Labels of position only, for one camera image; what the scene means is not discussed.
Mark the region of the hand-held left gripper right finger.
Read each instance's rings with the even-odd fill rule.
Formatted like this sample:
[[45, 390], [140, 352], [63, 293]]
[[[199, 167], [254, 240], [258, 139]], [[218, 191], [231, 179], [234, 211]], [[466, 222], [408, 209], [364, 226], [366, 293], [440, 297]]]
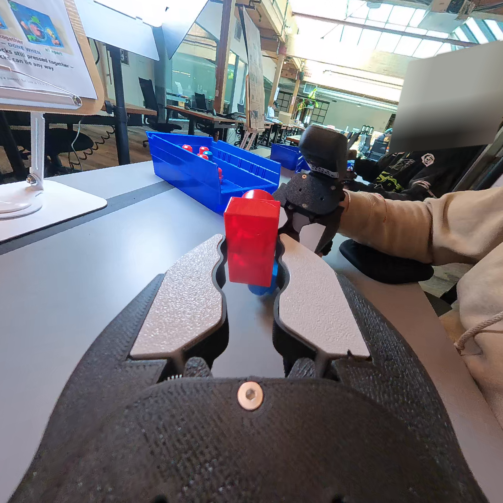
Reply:
[[299, 359], [313, 362], [315, 377], [338, 358], [367, 360], [370, 351], [335, 271], [286, 234], [279, 236], [278, 253], [273, 345], [285, 375]]

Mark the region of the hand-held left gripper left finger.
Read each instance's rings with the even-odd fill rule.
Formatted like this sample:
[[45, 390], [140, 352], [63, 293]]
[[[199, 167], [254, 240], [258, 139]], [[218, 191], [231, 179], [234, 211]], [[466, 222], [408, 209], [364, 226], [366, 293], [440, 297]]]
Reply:
[[228, 345], [224, 236], [216, 234], [165, 273], [130, 350], [132, 360], [168, 360], [181, 374], [192, 357], [211, 368]]

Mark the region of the red mega block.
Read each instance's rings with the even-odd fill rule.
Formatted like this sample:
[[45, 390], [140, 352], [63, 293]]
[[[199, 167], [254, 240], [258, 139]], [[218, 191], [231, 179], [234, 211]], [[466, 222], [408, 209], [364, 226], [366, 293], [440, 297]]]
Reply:
[[262, 189], [231, 197], [224, 212], [229, 280], [268, 288], [273, 279], [279, 201]]

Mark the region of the blue mega block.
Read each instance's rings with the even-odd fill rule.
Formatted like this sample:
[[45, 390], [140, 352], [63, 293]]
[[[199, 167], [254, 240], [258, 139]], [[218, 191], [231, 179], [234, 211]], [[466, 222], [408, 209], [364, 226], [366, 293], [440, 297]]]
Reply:
[[276, 290], [277, 287], [277, 276], [278, 276], [278, 262], [274, 260], [273, 271], [272, 271], [272, 280], [271, 284], [268, 287], [258, 286], [258, 285], [248, 285], [248, 290], [255, 294], [256, 296], [263, 296], [266, 294], [272, 294]]

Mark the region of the heap of joined mega blocks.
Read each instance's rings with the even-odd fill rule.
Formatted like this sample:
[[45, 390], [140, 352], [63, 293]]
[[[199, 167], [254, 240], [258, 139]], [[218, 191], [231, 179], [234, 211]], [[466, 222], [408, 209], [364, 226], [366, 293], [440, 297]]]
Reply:
[[[195, 147], [192, 147], [189, 144], [183, 144], [181, 148], [183, 148], [185, 151], [197, 154], [198, 157], [200, 157], [202, 159], [209, 160], [209, 161], [213, 162], [213, 154], [209, 150], [209, 148], [206, 146], [200, 146], [198, 152], [195, 152]], [[219, 166], [217, 166], [217, 171], [218, 171], [219, 183], [222, 185], [222, 182], [223, 182], [222, 169]]]

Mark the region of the person's right forearm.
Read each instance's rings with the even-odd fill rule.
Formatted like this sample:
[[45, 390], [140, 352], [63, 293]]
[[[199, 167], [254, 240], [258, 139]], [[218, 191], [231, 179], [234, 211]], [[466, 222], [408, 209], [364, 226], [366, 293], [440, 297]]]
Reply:
[[420, 201], [344, 191], [339, 233], [387, 255], [435, 266], [502, 268], [502, 187]]

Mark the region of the green potted plant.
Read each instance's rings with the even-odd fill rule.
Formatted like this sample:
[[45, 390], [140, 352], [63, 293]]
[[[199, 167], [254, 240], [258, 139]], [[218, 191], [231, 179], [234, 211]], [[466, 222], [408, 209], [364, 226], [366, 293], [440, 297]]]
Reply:
[[304, 109], [308, 109], [309, 107], [311, 108], [319, 108], [319, 104], [316, 100], [316, 93], [318, 91], [318, 87], [315, 86], [311, 92], [307, 95], [307, 97], [303, 97], [302, 99], [299, 99], [298, 105], [297, 105], [297, 110], [300, 112]]

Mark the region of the black garment green print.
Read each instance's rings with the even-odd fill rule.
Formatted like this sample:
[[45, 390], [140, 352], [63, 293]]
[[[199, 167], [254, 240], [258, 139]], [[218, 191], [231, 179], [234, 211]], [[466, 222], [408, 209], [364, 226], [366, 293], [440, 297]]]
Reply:
[[451, 192], [483, 145], [384, 155], [379, 161], [357, 159], [354, 172], [367, 181], [346, 183], [353, 192], [380, 194], [385, 199], [424, 201]]

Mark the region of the wooden easel board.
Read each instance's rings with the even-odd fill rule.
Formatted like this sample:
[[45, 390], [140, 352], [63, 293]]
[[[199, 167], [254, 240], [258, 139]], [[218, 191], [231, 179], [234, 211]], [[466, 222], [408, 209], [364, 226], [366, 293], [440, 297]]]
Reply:
[[248, 57], [248, 76], [245, 83], [246, 124], [240, 147], [251, 150], [254, 141], [265, 131], [265, 90], [261, 36], [243, 6], [239, 7], [245, 48]]

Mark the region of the wooden desk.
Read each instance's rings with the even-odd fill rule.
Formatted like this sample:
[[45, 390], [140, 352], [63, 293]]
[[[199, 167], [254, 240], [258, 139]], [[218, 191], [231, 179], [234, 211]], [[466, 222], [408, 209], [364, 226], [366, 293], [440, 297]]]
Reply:
[[240, 125], [246, 124], [242, 117], [228, 118], [219, 115], [212, 115], [208, 111], [197, 111], [192, 109], [185, 109], [181, 106], [166, 105], [166, 110], [177, 112], [181, 116], [188, 118], [188, 135], [195, 135], [198, 124], [210, 125], [210, 132], [207, 133], [212, 138], [222, 141], [227, 141], [227, 133], [221, 132], [226, 129], [235, 129]]
[[[110, 98], [104, 101], [101, 110], [107, 112], [108, 114], [111, 114], [113, 111], [112, 108], [115, 106], [116, 101]], [[132, 105], [129, 103], [125, 103], [125, 110], [127, 114], [146, 115], [146, 116], [156, 116], [158, 113], [156, 110], [148, 109], [137, 105]]]

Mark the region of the white document stand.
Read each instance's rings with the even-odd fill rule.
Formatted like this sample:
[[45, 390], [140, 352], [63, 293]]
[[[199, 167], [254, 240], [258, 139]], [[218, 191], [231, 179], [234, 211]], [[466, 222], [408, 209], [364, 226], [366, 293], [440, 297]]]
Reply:
[[84, 112], [84, 100], [69, 91], [1, 86], [1, 106], [30, 112], [31, 166], [26, 181], [1, 185], [1, 242], [105, 208], [107, 201], [55, 181], [44, 181], [45, 119], [53, 109]]

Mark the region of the black office chair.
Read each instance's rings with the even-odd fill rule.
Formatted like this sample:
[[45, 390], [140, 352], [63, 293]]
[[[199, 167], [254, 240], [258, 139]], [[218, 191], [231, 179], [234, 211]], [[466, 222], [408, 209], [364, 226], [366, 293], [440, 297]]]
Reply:
[[172, 133], [175, 130], [182, 130], [182, 127], [175, 123], [160, 122], [160, 104], [157, 102], [154, 85], [151, 79], [138, 78], [142, 91], [145, 108], [154, 111], [154, 115], [146, 117], [147, 125], [154, 131], [161, 133]]
[[64, 128], [48, 128], [45, 130], [45, 155], [50, 160], [54, 170], [62, 170], [59, 155], [71, 153], [74, 150], [84, 151], [93, 147], [94, 142], [85, 134]]

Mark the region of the black tripod pole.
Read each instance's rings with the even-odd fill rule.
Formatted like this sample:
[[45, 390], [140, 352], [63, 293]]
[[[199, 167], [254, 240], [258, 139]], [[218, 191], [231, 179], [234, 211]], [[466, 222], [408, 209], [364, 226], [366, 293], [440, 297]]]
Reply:
[[109, 44], [106, 45], [110, 53], [112, 75], [115, 90], [115, 136], [119, 165], [128, 165], [130, 163], [129, 139], [128, 139], [128, 115], [125, 106], [123, 73], [120, 49]]

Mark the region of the instruction sheet on white stand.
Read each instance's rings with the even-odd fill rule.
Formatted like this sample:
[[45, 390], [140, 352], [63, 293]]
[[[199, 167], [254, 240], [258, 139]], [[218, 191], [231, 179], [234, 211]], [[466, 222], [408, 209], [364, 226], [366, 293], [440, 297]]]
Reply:
[[95, 59], [91, 52], [91, 47], [85, 35], [85, 31], [74, 1], [63, 1], [70, 24], [75, 34], [80, 52], [85, 61], [86, 68], [90, 74], [92, 84], [97, 94], [96, 99], [82, 97], [81, 107], [76, 110], [64, 109], [63, 113], [68, 115], [91, 116], [97, 115], [105, 105], [105, 93], [103, 83], [100, 78]]

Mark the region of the printed instruction sheet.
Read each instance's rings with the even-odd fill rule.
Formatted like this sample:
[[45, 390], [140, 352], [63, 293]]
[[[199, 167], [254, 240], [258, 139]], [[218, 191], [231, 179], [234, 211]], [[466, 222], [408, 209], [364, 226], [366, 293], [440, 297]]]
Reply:
[[65, 1], [1, 1], [1, 102], [76, 108], [97, 92]]

